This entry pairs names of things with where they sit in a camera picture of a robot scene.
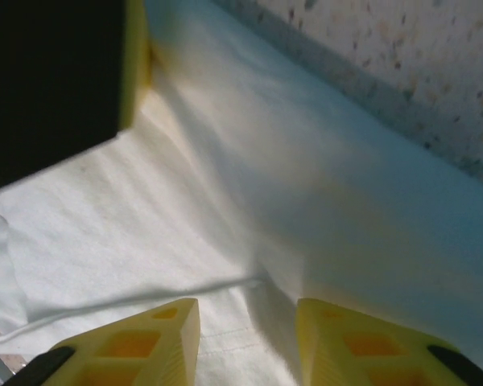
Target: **white cloth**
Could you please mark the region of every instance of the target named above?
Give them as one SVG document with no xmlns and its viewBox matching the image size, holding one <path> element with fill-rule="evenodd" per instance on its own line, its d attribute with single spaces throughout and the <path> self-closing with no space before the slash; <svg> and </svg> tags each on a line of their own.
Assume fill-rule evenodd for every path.
<svg viewBox="0 0 483 386">
<path fill-rule="evenodd" d="M 296 384 L 294 304 L 314 297 L 483 367 L 483 186 L 212 3 L 153 11 L 170 67 L 135 127 L 0 192 L 0 353 L 196 295 L 197 384 Z"/>
</svg>

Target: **granite surface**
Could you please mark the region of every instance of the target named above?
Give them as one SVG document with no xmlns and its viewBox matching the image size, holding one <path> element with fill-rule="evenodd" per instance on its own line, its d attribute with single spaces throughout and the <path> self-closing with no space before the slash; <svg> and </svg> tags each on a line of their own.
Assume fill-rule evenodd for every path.
<svg viewBox="0 0 483 386">
<path fill-rule="evenodd" d="M 24 368 L 27 363 L 21 355 L 0 355 L 0 359 L 14 374 Z"/>
<path fill-rule="evenodd" d="M 483 0 L 214 0 L 392 130 L 483 181 Z"/>
</svg>

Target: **white towel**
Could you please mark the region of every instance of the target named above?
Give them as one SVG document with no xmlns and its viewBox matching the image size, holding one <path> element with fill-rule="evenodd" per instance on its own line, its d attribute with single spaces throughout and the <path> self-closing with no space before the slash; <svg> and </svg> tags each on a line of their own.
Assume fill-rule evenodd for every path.
<svg viewBox="0 0 483 386">
<path fill-rule="evenodd" d="M 315 297 L 483 367 L 483 186 L 212 3 L 172 4 L 135 127 L 0 192 L 0 353 L 196 295 L 197 384 L 297 384 L 294 304 Z"/>
</svg>

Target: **yellow plastic block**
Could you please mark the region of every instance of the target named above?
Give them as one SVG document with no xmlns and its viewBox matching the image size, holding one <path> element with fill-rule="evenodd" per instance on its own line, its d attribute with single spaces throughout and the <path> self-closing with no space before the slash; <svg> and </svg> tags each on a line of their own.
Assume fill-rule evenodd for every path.
<svg viewBox="0 0 483 386">
<path fill-rule="evenodd" d="M 315 299 L 300 299 L 304 386 L 465 386 L 428 350 L 443 340 Z"/>
<path fill-rule="evenodd" d="M 196 299 L 181 299 L 64 340 L 73 356 L 44 386 L 190 386 L 200 320 Z"/>
<path fill-rule="evenodd" d="M 134 114 L 151 84 L 151 45 L 143 0 L 126 0 L 120 129 L 132 125 Z"/>
</svg>

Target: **stitching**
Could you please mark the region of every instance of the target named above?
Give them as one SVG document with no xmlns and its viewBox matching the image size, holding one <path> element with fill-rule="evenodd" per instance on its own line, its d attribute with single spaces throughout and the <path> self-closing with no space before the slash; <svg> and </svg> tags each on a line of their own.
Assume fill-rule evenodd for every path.
<svg viewBox="0 0 483 386">
<path fill-rule="evenodd" d="M 237 332 L 248 331 L 248 330 L 253 330 L 253 329 L 254 329 L 253 327 L 239 328 L 237 330 L 220 332 L 218 334 L 213 334 L 213 335 L 202 335 L 200 337 L 200 339 L 215 338 L 216 336 L 230 335 L 230 334 L 235 334 Z"/>
<path fill-rule="evenodd" d="M 224 350 L 216 350 L 216 351 L 205 352 L 204 354 L 199 354 L 199 356 L 211 356 L 211 355 L 215 355 L 215 354 L 223 354 L 223 353 L 226 353 L 226 352 L 245 350 L 246 348 L 251 348 L 251 347 L 254 347 L 254 346 L 259 346 L 259 343 L 248 344 L 246 346 L 235 347 L 235 348 L 226 348 Z"/>
</svg>

